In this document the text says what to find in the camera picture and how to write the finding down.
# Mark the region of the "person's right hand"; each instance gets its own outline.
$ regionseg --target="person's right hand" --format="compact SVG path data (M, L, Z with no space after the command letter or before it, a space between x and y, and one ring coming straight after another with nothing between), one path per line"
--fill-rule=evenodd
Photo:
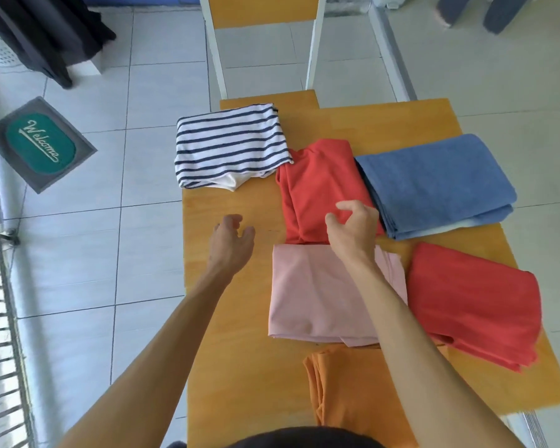
M341 224L332 213L325 216L332 250L347 267L360 262L374 264L379 212L356 199L341 201L336 203L336 207L344 211L351 211L352 215L345 224Z

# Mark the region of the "folded clothes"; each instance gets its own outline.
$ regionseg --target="folded clothes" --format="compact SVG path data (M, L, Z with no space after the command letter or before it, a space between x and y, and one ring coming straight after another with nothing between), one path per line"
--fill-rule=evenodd
M376 246L376 263L407 301L400 256ZM329 245L275 245L269 336L365 346L376 331L357 286Z
M438 349L447 356L444 346ZM381 349L333 345L303 363L318 425L372 437L386 448L418 448Z
M328 244L325 215L341 223L351 216L339 211L339 201L358 199L373 207L346 140L318 140L305 149L290 150L294 165L278 168L287 244ZM377 233L383 234L378 223Z
M475 135L357 157L386 233L402 240L502 221L516 192Z
M537 359L542 313L532 273L422 242L407 289L411 311L441 342L513 371Z
M292 159L273 104L180 118L176 177L186 189L236 190Z

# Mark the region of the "navy and white striped shirt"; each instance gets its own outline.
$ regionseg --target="navy and white striped shirt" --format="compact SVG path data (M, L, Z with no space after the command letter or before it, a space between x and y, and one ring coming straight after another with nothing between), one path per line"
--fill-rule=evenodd
M273 104L188 116L177 126L174 165L182 188L236 190L292 163Z

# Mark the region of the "yellow table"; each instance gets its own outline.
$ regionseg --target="yellow table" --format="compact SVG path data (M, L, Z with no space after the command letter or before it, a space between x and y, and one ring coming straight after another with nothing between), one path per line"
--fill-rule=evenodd
M355 155L434 142L461 134L445 99L319 109L311 92L224 101L223 108L275 102L288 145L301 149L319 138L345 138ZM201 188L183 192L187 288L204 270L212 226L240 213L257 231L253 258L220 299L189 377L189 444L221 448L272 429L314 424L303 359L315 343L268 337L272 248L284 242L281 196L274 176L251 179L236 192ZM458 229L396 242L407 268L414 245L426 240L516 267L500 225ZM560 367L545 333L539 360L522 374L450 349L450 361L498 414L560 404Z

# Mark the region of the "welcome mat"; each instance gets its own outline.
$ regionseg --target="welcome mat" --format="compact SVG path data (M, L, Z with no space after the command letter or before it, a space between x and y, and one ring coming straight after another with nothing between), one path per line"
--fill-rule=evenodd
M41 193L97 151L43 97L0 120L0 154Z

